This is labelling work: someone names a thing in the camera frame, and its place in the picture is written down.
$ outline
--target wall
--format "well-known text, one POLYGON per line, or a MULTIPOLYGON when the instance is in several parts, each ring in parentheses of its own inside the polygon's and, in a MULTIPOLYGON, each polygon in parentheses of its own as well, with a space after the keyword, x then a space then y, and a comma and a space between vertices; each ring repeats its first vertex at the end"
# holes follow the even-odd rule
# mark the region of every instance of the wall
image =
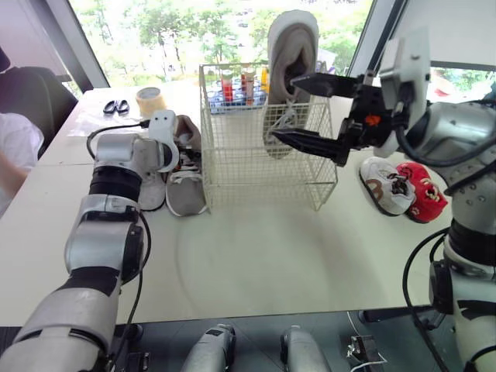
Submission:
POLYGON ((2 0, 1 7, 0 46, 11 66, 46 67, 55 75, 67 75, 29 0, 2 0))
POLYGON ((420 26, 431 60, 496 65, 496 0, 409 0, 394 36, 420 26))

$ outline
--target red shoe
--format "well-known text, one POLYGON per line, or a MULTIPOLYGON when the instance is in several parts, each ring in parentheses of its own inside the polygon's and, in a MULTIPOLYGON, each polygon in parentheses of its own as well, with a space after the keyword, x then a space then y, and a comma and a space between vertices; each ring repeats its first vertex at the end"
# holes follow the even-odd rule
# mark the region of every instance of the red shoe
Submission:
POLYGON ((419 163, 407 161, 396 167, 398 173, 407 177, 415 186, 415 201, 406 215, 415 222, 427 223, 436 219, 448 201, 439 192, 437 185, 432 182, 429 173, 419 163))

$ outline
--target scissors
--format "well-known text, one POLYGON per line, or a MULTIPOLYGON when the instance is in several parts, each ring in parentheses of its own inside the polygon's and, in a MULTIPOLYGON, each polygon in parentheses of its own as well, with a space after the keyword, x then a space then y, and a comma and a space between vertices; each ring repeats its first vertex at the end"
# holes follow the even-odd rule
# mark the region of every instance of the scissors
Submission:
POLYGON ((125 99, 114 99, 107 103, 103 108, 105 114, 112 115, 115 111, 117 111, 119 115, 127 114, 129 112, 129 103, 127 103, 125 99))

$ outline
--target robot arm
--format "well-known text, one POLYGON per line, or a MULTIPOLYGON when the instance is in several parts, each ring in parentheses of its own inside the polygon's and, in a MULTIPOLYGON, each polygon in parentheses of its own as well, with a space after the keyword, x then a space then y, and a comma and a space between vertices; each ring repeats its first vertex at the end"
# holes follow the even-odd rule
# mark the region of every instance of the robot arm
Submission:
POLYGON ((303 129, 273 134, 297 150, 346 165, 350 149, 373 146, 378 156, 399 150, 430 166, 453 197, 453 221, 444 260, 431 266, 430 298, 453 314, 466 370, 496 365, 496 102, 425 106, 429 58, 426 35, 391 40, 381 65, 381 86, 357 79, 310 74, 291 83, 311 94, 353 98, 337 139, 303 129))
POLYGON ((154 175, 177 163, 174 113, 158 114, 150 139, 104 134, 98 141, 90 190, 65 248, 70 276, 19 331, 0 359, 0 371, 105 370, 120 288, 143 269, 141 191, 160 193, 150 182, 163 182, 154 175))

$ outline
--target wire basket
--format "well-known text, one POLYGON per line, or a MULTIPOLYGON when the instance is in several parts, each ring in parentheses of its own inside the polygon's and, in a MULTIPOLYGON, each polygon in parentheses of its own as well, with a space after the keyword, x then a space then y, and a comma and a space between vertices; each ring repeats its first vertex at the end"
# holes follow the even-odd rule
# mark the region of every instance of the wire basket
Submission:
MULTIPOLYGON (((261 90, 258 77, 266 65, 200 66, 201 157, 207 205, 212 209, 220 205, 298 203, 319 210, 337 184, 335 164, 279 141, 264 140, 268 138, 267 123, 280 117, 287 106, 264 105, 256 98, 252 105, 244 105, 243 92, 234 94, 237 99, 229 102, 212 102, 212 87, 219 89, 214 81, 221 78, 222 71, 241 73, 247 66, 256 71, 256 97, 261 90)), ((301 127, 332 137, 327 99, 312 97, 309 103, 294 104, 292 108, 298 113, 301 127)))

